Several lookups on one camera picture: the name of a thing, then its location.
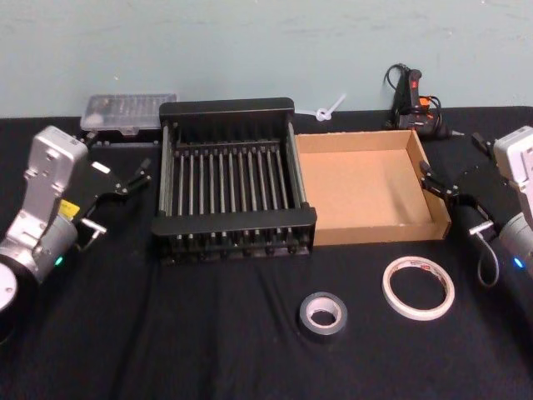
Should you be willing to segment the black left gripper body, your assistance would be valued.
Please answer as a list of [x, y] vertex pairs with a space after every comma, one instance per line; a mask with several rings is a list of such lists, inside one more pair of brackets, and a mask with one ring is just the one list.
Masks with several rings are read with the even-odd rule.
[[124, 203], [125, 182], [99, 162], [85, 162], [62, 195], [61, 214], [76, 228], [97, 208], [107, 203]]

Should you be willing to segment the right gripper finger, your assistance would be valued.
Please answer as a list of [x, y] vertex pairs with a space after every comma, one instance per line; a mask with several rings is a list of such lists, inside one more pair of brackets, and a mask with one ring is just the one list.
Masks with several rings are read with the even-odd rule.
[[445, 183], [436, 176], [436, 173], [432, 170], [427, 161], [420, 161], [419, 167], [421, 170], [421, 187], [424, 190], [437, 196], [443, 201], [452, 201], [459, 195], [459, 188], [457, 186], [446, 186]]
[[479, 132], [474, 132], [471, 135], [473, 145], [488, 158], [494, 157], [494, 141], [485, 139]]

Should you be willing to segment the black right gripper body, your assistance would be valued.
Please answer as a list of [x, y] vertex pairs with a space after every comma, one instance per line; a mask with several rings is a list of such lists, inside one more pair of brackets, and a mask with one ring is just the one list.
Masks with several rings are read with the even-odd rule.
[[474, 208], [484, 219], [492, 221], [497, 233], [521, 212], [516, 191], [493, 163], [476, 165], [463, 172], [456, 186], [459, 204]]

